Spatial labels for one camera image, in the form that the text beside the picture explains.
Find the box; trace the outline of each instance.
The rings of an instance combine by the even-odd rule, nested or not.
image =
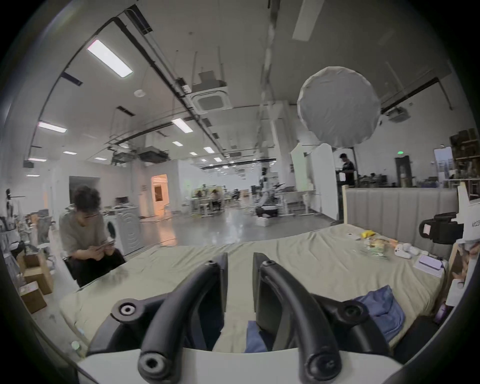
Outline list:
[[[52,275],[50,274],[50,270],[48,269],[47,261],[45,260],[44,255],[39,253],[37,259],[40,266],[24,269],[23,271],[24,279],[27,283],[36,281],[42,293],[44,295],[47,295],[49,293],[52,293],[53,291]]]
[[[20,287],[20,297],[30,313],[35,313],[47,306],[36,281]]]
[[[17,255],[17,263],[20,267],[20,272],[25,272],[27,268],[40,267],[40,260],[45,259],[43,253],[25,254],[25,251],[21,251]]]
[[[267,217],[257,217],[256,225],[261,226],[261,227],[266,227],[266,226],[270,225],[270,222],[268,220],[269,219]]]

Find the curly hair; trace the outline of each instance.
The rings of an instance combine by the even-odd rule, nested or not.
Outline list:
[[[73,193],[73,203],[81,212],[96,212],[100,208],[100,194],[95,188],[81,185]]]

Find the pipe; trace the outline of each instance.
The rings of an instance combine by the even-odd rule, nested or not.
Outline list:
[[[130,40],[130,42],[133,44],[133,46],[135,48],[137,48],[137,50],[140,52],[140,54],[143,56],[143,58],[147,61],[147,63],[152,67],[152,69],[154,70],[154,72],[161,78],[161,80],[164,82],[164,84],[167,86],[167,88],[170,90],[170,92],[173,93],[173,95],[177,98],[177,100],[182,104],[182,106],[186,109],[187,113],[190,115],[191,119],[192,120],[195,120],[197,122],[197,124],[199,125],[200,129],[204,132],[204,134],[208,137],[208,139],[210,139],[210,141],[213,143],[213,145],[215,146],[215,148],[217,149],[217,151],[222,155],[222,156],[225,156],[223,151],[219,148],[219,146],[217,145],[217,143],[215,142],[215,140],[208,134],[208,132],[205,130],[205,128],[203,127],[203,123],[200,119],[200,117],[196,114],[194,114],[190,109],[189,107],[187,106],[187,104],[185,103],[185,101],[183,100],[182,96],[179,95],[179,93],[175,90],[175,88],[172,86],[172,84],[170,84],[170,82],[168,81],[168,79],[165,77],[165,75],[163,74],[163,72],[157,67],[157,65],[155,64],[155,62],[151,59],[150,56],[148,56],[148,53],[146,52],[145,48],[138,42],[138,40],[131,34],[131,32],[127,29],[126,25],[120,20],[120,18],[118,16],[115,16],[115,17],[112,17],[110,18],[109,20],[107,20],[100,28],[98,28],[91,36],[88,40],[86,40],[82,46],[75,52],[75,54],[72,56],[72,58],[68,61],[67,65],[65,66],[65,68],[63,69],[63,71],[60,72],[60,75],[57,77],[52,89],[50,89],[48,95],[47,95],[47,98],[45,99],[45,102],[42,106],[42,109],[40,110],[40,114],[38,116],[38,119],[37,121],[41,121],[41,118],[42,118],[42,115],[43,115],[43,112],[45,111],[45,107],[47,106],[47,103],[48,101],[50,100],[50,97],[53,93],[53,90],[55,89],[55,86],[57,85],[59,79],[61,78],[61,74],[63,72],[65,72],[67,70],[67,68],[70,66],[70,64],[72,63],[73,59],[75,59],[75,57],[85,48],[85,46],[87,45],[87,43],[89,43],[92,39],[94,39],[103,29],[105,29],[110,23],[115,23],[117,25],[117,27],[120,29],[120,31],[122,31],[124,33],[124,35]],[[32,135],[32,140],[30,142],[30,147],[28,149],[28,156],[27,158],[30,157],[31,155],[31,152],[32,152],[32,145],[33,145],[33,141],[34,141],[34,138],[35,138],[35,134],[36,134],[36,131],[38,129],[38,126],[36,125],[35,126],[35,130],[34,130],[34,133]]]

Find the beige bed sheet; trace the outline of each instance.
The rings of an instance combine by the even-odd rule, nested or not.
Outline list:
[[[389,250],[388,260],[365,253],[362,241],[347,237],[363,230],[341,224],[276,240],[206,247],[154,246],[123,266],[66,296],[60,310],[69,326],[89,343],[121,299],[145,299],[169,292],[202,261],[228,252],[228,297],[225,326],[215,351],[241,353],[248,320],[255,319],[252,297],[252,258],[265,253],[290,271],[312,293],[344,301],[390,285],[405,313],[393,346],[415,318],[428,314],[441,289],[441,278],[424,273]]]

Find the white panel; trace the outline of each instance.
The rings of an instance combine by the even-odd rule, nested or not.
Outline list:
[[[320,195],[322,213],[338,220],[338,192],[332,147],[322,144],[310,153],[313,183],[316,195]]]
[[[290,152],[292,156],[293,169],[295,171],[295,184],[297,191],[308,191],[307,161],[303,154],[303,147],[300,143]]]

